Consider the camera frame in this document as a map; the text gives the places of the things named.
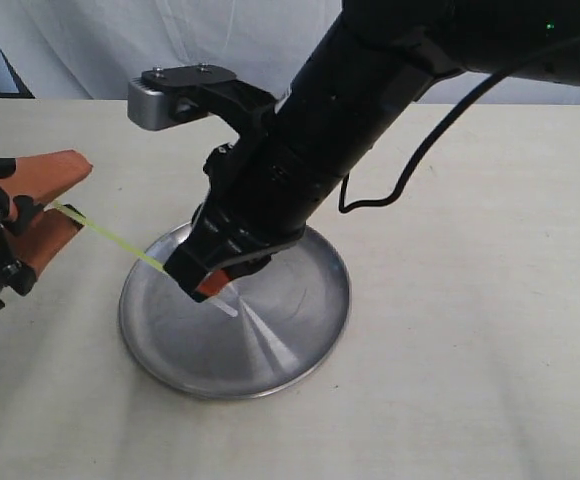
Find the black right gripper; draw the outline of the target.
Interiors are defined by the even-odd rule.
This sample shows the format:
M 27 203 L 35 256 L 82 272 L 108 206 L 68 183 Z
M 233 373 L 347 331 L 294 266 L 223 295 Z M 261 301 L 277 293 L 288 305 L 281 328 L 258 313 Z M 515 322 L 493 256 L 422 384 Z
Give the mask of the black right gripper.
M 204 171 L 210 190 L 191 234 L 164 263 L 193 301 L 205 302 L 300 238 L 310 217 L 310 154 L 288 142 L 223 144 Z

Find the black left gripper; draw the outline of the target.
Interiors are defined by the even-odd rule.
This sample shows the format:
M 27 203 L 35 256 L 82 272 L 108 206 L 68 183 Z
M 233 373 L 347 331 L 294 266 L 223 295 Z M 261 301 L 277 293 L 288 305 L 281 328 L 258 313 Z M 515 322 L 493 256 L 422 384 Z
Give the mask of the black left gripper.
M 38 215 L 38 205 L 47 205 L 91 171 L 90 162 L 75 150 L 0 158 L 0 295 L 7 287 L 27 295 L 83 229 L 56 207 Z M 0 299 L 0 310 L 4 306 Z

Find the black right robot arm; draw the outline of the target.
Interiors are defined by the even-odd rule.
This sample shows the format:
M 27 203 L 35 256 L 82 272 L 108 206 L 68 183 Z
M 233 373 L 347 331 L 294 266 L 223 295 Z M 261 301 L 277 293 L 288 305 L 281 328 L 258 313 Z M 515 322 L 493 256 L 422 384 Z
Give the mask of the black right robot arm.
M 432 86 L 468 71 L 484 75 L 417 148 L 390 205 L 438 138 L 509 77 L 580 86 L 580 1 L 346 1 L 292 81 L 272 97 L 233 74 L 179 68 L 165 81 L 186 123 L 215 114 L 237 133 L 204 170 L 210 189 L 187 239 L 164 268 L 196 301 L 261 270 L 303 236 L 354 166 Z

